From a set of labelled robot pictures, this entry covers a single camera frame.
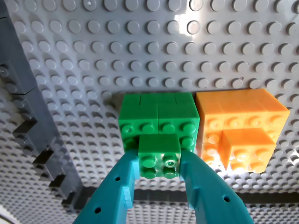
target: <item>green 2x2 lego brick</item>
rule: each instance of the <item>green 2x2 lego brick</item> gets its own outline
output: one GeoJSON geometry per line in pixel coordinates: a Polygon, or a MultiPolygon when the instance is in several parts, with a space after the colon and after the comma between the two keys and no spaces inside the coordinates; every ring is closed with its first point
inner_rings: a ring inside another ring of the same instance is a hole
{"type": "Polygon", "coordinates": [[[140,135],[138,156],[142,177],[172,179],[179,174],[181,149],[176,134],[140,135]]]}
{"type": "Polygon", "coordinates": [[[158,134],[158,107],[156,105],[130,105],[121,109],[118,123],[125,152],[138,148],[141,134],[158,134]]]}
{"type": "Polygon", "coordinates": [[[158,106],[159,134],[176,134],[181,150],[194,152],[199,115],[195,104],[159,105],[158,106]]]}

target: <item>green lego brick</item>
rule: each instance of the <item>green lego brick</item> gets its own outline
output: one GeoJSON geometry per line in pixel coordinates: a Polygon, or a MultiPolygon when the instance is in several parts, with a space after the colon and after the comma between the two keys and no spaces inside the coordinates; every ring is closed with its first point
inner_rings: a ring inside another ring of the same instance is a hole
{"type": "Polygon", "coordinates": [[[199,115],[193,104],[159,105],[158,106],[159,134],[177,134],[181,150],[194,152],[199,115]]]}
{"type": "Polygon", "coordinates": [[[194,104],[194,99],[190,92],[176,92],[174,97],[176,104],[194,104]]]}
{"type": "Polygon", "coordinates": [[[158,134],[157,105],[123,105],[118,119],[125,152],[138,148],[139,135],[158,134]]]}
{"type": "Polygon", "coordinates": [[[140,135],[138,156],[140,174],[147,179],[172,179],[179,174],[181,149],[176,134],[140,135]]]}
{"type": "Polygon", "coordinates": [[[142,94],[140,105],[161,105],[161,104],[176,104],[174,93],[152,93],[142,94]]]}
{"type": "Polygon", "coordinates": [[[140,97],[141,94],[127,94],[125,95],[122,106],[129,106],[129,105],[139,105],[140,104],[140,97]]]}

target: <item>orange lego staircase structure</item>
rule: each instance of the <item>orange lego staircase structure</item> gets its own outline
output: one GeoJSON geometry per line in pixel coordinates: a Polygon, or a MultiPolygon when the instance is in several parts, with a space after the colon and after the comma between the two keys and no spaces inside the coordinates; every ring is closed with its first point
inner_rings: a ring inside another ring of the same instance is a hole
{"type": "Polygon", "coordinates": [[[265,89],[198,92],[198,155],[235,173],[263,172],[290,114],[265,89]]]}

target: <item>green lego stud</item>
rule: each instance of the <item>green lego stud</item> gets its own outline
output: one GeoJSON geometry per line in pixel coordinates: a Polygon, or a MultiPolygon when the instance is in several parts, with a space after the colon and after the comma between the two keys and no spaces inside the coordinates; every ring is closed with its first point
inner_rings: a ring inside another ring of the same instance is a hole
{"type": "Polygon", "coordinates": [[[154,179],[157,175],[157,172],[154,168],[143,168],[142,175],[146,179],[154,179]]]}
{"type": "Polygon", "coordinates": [[[152,123],[145,123],[142,126],[142,132],[145,134],[153,134],[155,132],[155,128],[152,123]]]}
{"type": "Polygon", "coordinates": [[[183,131],[192,134],[196,131],[196,127],[192,122],[188,122],[183,124],[183,131]]]}
{"type": "Polygon", "coordinates": [[[126,138],[122,141],[124,148],[129,149],[138,149],[138,141],[136,140],[136,137],[132,138],[126,138]]]}
{"type": "Polygon", "coordinates": [[[172,123],[168,122],[162,125],[162,130],[165,134],[172,134],[175,132],[176,128],[172,123]]]}
{"type": "Polygon", "coordinates": [[[147,168],[152,168],[156,164],[156,159],[154,156],[145,156],[142,158],[142,165],[147,168]]]}
{"type": "Polygon", "coordinates": [[[192,137],[183,137],[182,145],[186,148],[189,148],[194,145],[194,139],[192,137]]]}
{"type": "Polygon", "coordinates": [[[163,175],[167,179],[175,178],[176,177],[176,170],[174,168],[164,167],[163,175]]]}
{"type": "Polygon", "coordinates": [[[166,167],[175,167],[177,165],[177,158],[175,156],[168,155],[163,158],[163,162],[166,167]]]}
{"type": "Polygon", "coordinates": [[[134,127],[132,124],[125,124],[121,128],[121,132],[124,134],[133,134],[134,133],[134,127]]]}

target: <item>stacked lego bricks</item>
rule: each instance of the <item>stacked lego bricks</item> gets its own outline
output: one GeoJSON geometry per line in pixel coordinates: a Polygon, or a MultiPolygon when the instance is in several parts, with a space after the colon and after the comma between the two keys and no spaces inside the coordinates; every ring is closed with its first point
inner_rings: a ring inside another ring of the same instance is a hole
{"type": "Polygon", "coordinates": [[[199,115],[191,93],[126,95],[118,122],[125,152],[139,150],[148,179],[178,176],[181,150],[195,150],[199,115]]]}
{"type": "Polygon", "coordinates": [[[263,172],[289,116],[265,89],[198,92],[197,150],[210,166],[263,172]]]}

